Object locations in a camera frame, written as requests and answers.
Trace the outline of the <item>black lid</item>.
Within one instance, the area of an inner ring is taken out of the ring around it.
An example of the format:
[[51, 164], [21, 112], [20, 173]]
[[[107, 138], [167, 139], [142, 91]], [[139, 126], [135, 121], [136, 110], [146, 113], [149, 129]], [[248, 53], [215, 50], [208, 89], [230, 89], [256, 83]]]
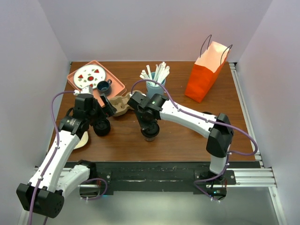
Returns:
[[141, 133], [143, 136], [147, 138], [155, 137], [159, 134], [160, 128], [157, 123], [152, 123], [149, 128], [141, 129]]

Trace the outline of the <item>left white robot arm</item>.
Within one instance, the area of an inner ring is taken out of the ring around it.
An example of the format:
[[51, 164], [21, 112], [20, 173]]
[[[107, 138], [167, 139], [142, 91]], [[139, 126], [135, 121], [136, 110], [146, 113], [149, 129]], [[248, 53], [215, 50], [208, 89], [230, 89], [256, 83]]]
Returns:
[[96, 165], [93, 162], [80, 160], [65, 175], [61, 172], [75, 146], [83, 134], [93, 127], [98, 136], [110, 132], [109, 117], [116, 109], [102, 94], [104, 106], [89, 93], [80, 93], [75, 98], [72, 115], [67, 114], [58, 127], [56, 137], [41, 166], [27, 184], [19, 184], [16, 194], [24, 210], [49, 218], [55, 218], [60, 213], [65, 199], [85, 182], [92, 184], [98, 178]]

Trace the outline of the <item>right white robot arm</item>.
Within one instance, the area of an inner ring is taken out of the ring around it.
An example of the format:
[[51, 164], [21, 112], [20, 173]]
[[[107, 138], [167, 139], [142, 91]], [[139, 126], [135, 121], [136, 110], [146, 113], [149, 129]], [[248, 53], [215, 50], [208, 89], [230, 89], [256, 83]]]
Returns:
[[158, 120], [166, 120], [189, 128], [207, 138], [206, 150], [210, 154], [209, 179], [220, 184], [225, 179], [223, 171], [234, 131], [227, 115], [201, 113], [173, 102], [170, 98], [154, 94], [148, 98], [135, 92], [127, 104], [133, 108], [141, 133], [153, 140], [160, 131]]

